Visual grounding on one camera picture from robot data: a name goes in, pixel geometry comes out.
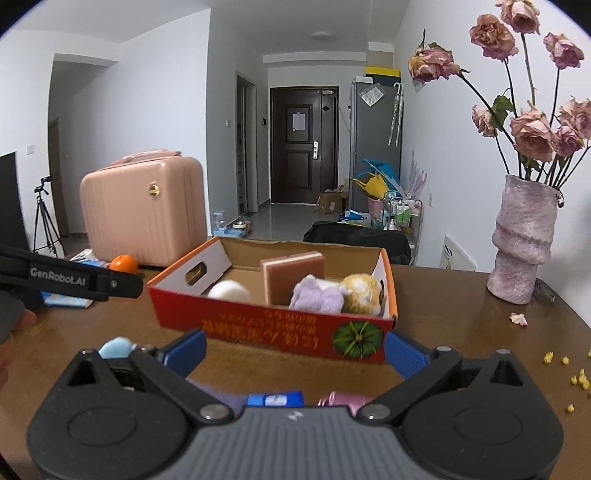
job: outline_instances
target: pink rose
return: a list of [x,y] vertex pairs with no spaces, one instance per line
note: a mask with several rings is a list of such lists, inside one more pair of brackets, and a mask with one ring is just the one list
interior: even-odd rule
[[511,133],[515,137],[514,148],[533,160],[551,162],[554,154],[552,145],[558,143],[550,129],[548,119],[530,103],[529,112],[511,120]]
[[416,54],[408,61],[408,71],[413,79],[421,83],[437,80],[443,77],[446,80],[451,75],[460,73],[461,68],[454,63],[451,51],[445,50],[436,44],[430,48],[417,50]]
[[472,121],[478,132],[484,137],[496,137],[496,128],[492,125],[492,114],[485,106],[472,107]]
[[567,158],[583,148],[583,139],[577,135],[576,130],[570,125],[563,125],[556,132],[554,149],[561,157]]
[[591,139],[591,100],[580,103],[573,97],[560,107],[560,123],[573,127],[579,137]]
[[581,60],[585,59],[583,50],[566,38],[563,33],[560,35],[549,33],[544,37],[544,45],[550,52],[550,59],[560,70],[564,70],[566,67],[579,68]]
[[517,33],[540,34],[540,11],[531,0],[498,0],[496,6],[501,7],[501,20]]
[[478,23],[470,29],[470,38],[474,45],[482,47],[485,57],[504,61],[519,52],[513,34],[491,14],[478,17]]

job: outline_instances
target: suitcase handle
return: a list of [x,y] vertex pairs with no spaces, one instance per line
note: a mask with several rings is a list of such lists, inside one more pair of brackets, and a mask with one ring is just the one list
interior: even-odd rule
[[147,160],[161,160],[162,158],[170,158],[170,157],[180,157],[181,152],[175,150],[151,150],[146,152],[139,152],[133,153],[131,155],[126,155],[119,160],[115,160],[111,163],[111,167],[116,167],[118,165],[124,165],[126,163],[134,163],[139,161],[147,161]]

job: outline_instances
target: blue gripper pad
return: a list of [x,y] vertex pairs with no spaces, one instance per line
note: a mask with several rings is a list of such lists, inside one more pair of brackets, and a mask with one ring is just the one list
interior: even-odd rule
[[203,330],[185,334],[163,351],[162,364],[181,377],[187,378],[205,358],[207,337]]
[[388,332],[384,340],[386,360],[404,378],[412,377],[430,362],[429,354],[412,345],[393,332]]

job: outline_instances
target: black bag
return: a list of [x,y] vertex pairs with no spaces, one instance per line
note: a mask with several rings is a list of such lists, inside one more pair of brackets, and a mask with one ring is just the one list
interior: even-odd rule
[[316,222],[304,235],[304,242],[380,247],[386,249],[391,264],[409,265],[411,260],[408,238],[403,232],[397,230],[378,230],[336,222]]

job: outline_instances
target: gray refrigerator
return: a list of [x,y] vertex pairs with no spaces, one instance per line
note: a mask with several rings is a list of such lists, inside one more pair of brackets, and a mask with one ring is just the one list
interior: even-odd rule
[[[371,87],[369,83],[351,84],[351,151],[349,178],[355,178],[369,166],[363,162],[379,160],[390,163],[394,173],[400,178],[402,146],[402,126],[400,140],[396,146],[398,121],[394,125],[394,135],[388,145],[392,131],[392,118],[397,90],[394,87],[381,86],[385,92],[373,106],[361,98],[360,93]],[[368,198],[365,192],[354,182],[349,182],[349,208],[358,212],[368,212]]]

